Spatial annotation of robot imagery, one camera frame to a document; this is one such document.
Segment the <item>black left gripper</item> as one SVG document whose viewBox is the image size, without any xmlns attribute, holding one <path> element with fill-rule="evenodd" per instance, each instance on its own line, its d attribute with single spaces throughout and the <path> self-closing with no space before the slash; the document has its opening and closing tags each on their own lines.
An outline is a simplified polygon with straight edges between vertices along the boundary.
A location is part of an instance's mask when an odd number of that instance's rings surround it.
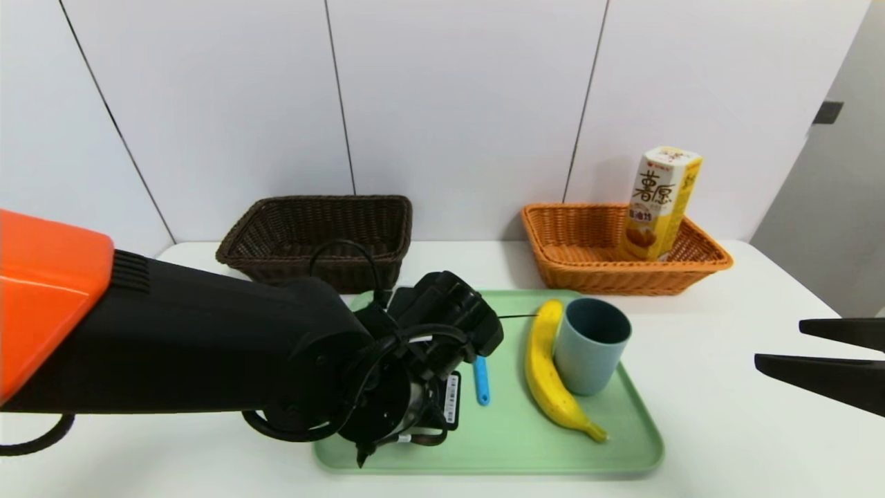
<svg viewBox="0 0 885 498">
<path fill-rule="evenodd" d="M 461 375 L 453 371 L 445 380 L 431 378 L 416 426 L 456 431 L 460 420 Z"/>
</svg>

